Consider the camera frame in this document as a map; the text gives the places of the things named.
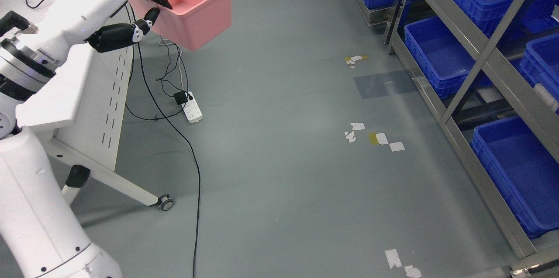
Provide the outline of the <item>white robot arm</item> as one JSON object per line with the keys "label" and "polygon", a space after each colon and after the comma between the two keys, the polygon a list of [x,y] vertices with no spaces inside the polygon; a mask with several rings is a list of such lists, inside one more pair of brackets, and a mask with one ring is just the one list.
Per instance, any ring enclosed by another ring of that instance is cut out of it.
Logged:
{"label": "white robot arm", "polygon": [[36,134],[18,127],[16,107],[36,94],[112,15],[48,12],[34,34],[1,42],[1,236],[26,278],[120,278],[63,197]]}

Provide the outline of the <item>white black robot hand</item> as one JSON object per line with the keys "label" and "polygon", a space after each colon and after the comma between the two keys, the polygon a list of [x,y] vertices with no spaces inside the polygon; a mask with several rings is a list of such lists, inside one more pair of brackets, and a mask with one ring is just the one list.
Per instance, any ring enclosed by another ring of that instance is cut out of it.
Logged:
{"label": "white black robot hand", "polygon": [[[56,0],[48,8],[34,34],[14,38],[16,49],[40,64],[60,67],[74,45],[90,43],[98,52],[109,52],[140,42],[159,15],[150,9],[144,19],[134,23],[106,26],[128,0]],[[149,0],[169,10],[168,0]]]}

